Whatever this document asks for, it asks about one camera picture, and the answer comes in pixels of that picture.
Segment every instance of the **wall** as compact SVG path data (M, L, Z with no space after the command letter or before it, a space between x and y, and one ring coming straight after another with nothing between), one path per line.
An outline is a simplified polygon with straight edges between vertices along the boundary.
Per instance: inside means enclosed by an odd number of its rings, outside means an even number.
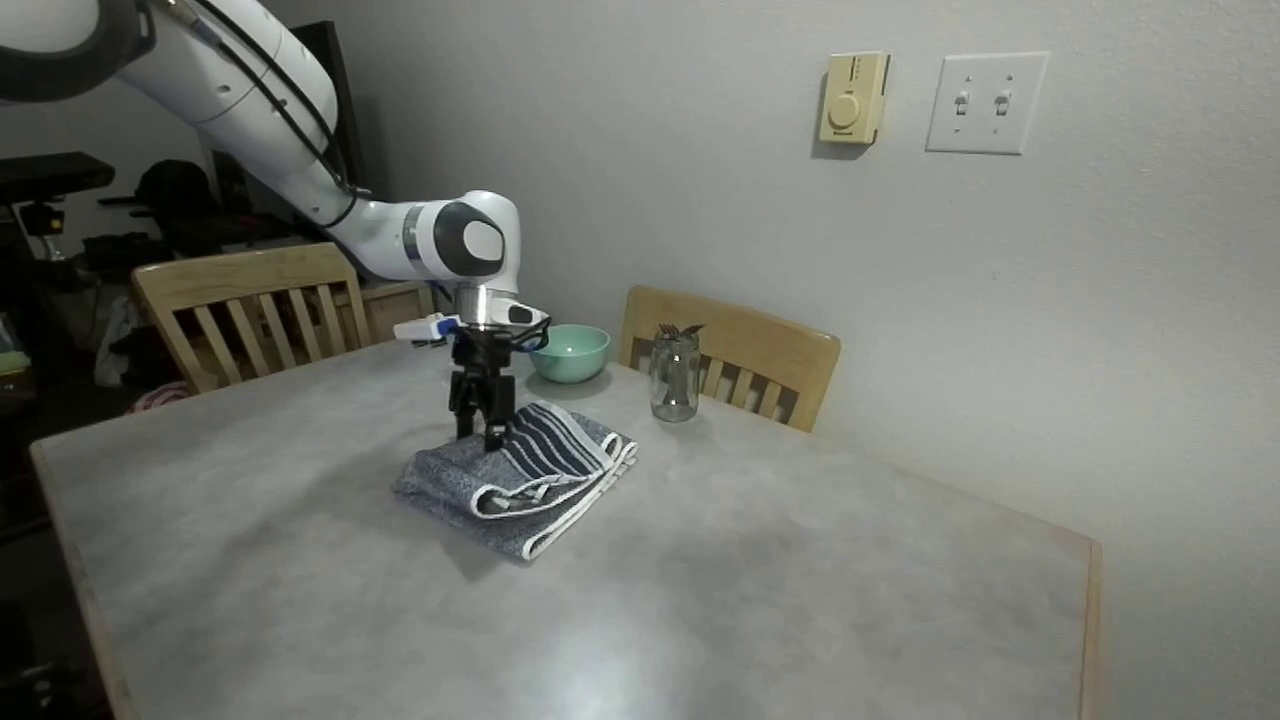
M527 300L638 280L850 339L819 433L1107 553L1106 716L1280 705L1280 2L290 0L398 194L521 200ZM883 138L813 146L887 49ZM945 50L1049 49L1020 158L926 151Z

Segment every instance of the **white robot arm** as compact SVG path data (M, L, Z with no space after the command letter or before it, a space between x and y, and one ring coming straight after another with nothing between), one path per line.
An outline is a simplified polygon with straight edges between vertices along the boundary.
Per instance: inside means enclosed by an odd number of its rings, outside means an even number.
M497 191L368 200L325 165L337 92L318 54L257 0L6 0L0 100L61 100L109 74L185 116L371 275L462 286L462 324L526 336L521 211Z

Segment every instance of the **towel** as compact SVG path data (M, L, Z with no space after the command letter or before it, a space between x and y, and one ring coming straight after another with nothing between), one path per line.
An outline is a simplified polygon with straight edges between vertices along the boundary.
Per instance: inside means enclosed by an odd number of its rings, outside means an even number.
M392 492L503 558L531 565L634 463L634 436L557 405L526 405L503 448L486 453L482 436L465 436L415 453Z

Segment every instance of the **gray table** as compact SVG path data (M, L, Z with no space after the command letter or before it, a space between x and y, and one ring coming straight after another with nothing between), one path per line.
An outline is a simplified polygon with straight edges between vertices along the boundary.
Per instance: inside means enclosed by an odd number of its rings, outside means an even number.
M1097 546L643 377L521 394L639 463L517 568L392 500L447 353L363 346L38 445L122 716L1069 720Z

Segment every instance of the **switch plate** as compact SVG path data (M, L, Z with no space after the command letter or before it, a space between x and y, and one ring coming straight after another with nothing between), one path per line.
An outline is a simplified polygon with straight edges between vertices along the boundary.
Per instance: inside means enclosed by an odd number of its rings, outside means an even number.
M825 109L817 116L819 142L877 142L883 113L887 54L833 54Z
M931 151L1020 156L1028 146L1049 50L947 54L931 100Z

